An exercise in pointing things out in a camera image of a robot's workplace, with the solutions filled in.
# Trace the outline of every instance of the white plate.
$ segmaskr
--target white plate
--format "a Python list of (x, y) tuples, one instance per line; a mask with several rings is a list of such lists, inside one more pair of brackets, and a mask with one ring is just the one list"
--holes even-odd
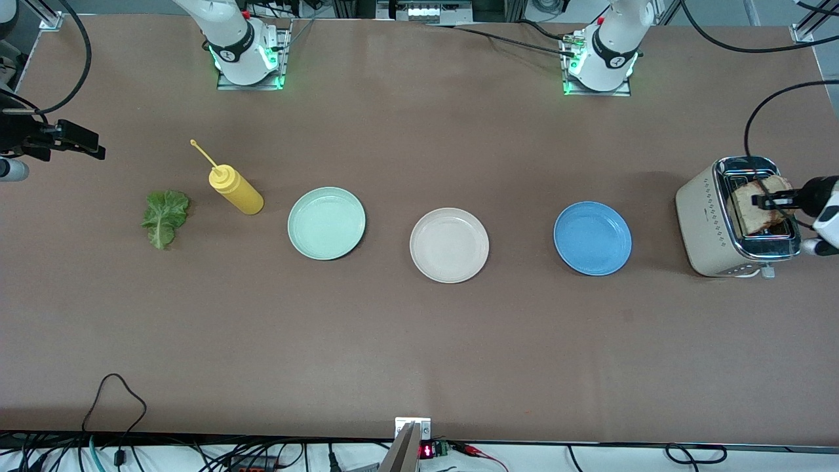
[(487, 230), (469, 212), (439, 208), (419, 219), (411, 233), (411, 259), (433, 281), (468, 281), (487, 262)]

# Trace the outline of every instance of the metal bracket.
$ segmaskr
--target metal bracket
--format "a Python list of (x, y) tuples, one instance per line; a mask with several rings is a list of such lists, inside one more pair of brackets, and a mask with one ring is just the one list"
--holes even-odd
[[(821, 0), (814, 6), (839, 13), (839, 0)], [(820, 28), (830, 17), (831, 15), (824, 13), (807, 12), (801, 21), (793, 23), (792, 26), (789, 27), (789, 33), (792, 36), (792, 40), (796, 43), (812, 43), (813, 33), (815, 33), (816, 30)]]
[(654, 0), (653, 12), (655, 14), (655, 24), (670, 24), (676, 12), (679, 11), (679, 6), (680, 4), (677, 0), (671, 0), (669, 3), (667, 0)]
[(402, 431), (402, 428), (405, 426), (406, 423), (412, 422), (419, 424), (420, 432), (422, 433), (421, 439), (423, 441), (428, 441), (431, 439), (431, 418), (417, 417), (396, 417), (396, 420), (393, 422), (393, 437), (396, 438), (399, 435), (399, 432)]
[(44, 0), (23, 0), (24, 3), (33, 11), (38, 18), (41, 18), (39, 28), (42, 31), (56, 31), (61, 28), (61, 23), (64, 21), (64, 15), (61, 12), (56, 12), (49, 5), (44, 3)]

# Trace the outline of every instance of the blue plate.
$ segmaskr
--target blue plate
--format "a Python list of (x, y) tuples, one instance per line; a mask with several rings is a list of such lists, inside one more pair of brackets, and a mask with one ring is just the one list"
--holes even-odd
[(597, 202), (578, 202), (560, 213), (554, 244), (572, 269), (586, 275), (609, 275), (629, 259), (632, 234), (618, 212)]

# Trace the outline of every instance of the brown tabletop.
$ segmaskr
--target brown tabletop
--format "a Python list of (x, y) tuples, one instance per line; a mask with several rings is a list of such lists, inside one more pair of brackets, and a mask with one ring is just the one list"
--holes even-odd
[[(77, 429), (117, 371), (149, 403), (139, 429), (387, 437), (396, 416), (453, 438), (839, 444), (836, 259), (765, 281), (702, 278), (674, 196), (743, 152), (777, 89), (819, 77), (809, 50), (740, 55), (653, 28), (631, 98), (564, 97), (554, 55), (418, 24), (318, 21), (286, 89), (217, 92), (188, 17), (84, 17), (93, 67), (53, 119), (97, 131), (107, 158), (54, 153), (0, 184), (0, 428)], [(544, 46), (523, 25), (479, 28)], [(561, 26), (555, 26), (559, 32)], [(786, 29), (712, 29), (739, 45)], [(21, 92), (45, 107), (76, 82), (70, 22), (43, 34)], [(753, 151), (793, 182), (837, 173), (821, 87), (755, 122)], [(207, 184), (197, 139), (263, 193), (244, 216)], [(286, 219), (318, 186), (355, 193), (367, 231), (306, 259)], [(145, 196), (192, 199), (171, 250), (140, 228)], [(633, 254), (586, 277), (557, 255), (559, 212), (604, 202)], [(426, 212), (459, 207), (491, 251), (443, 285), (411, 261)], [(106, 388), (91, 428), (138, 406)]]

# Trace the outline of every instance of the mustard bottle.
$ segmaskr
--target mustard bottle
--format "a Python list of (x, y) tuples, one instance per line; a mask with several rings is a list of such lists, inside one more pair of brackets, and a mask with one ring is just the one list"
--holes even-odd
[(213, 168), (209, 177), (210, 185), (221, 193), (222, 197), (225, 197), (228, 202), (246, 215), (255, 215), (259, 213), (259, 210), (262, 210), (265, 205), (262, 195), (259, 195), (259, 192), (242, 177), (242, 174), (227, 164), (217, 165), (194, 139), (190, 141), (190, 144), (198, 149), (212, 164)]

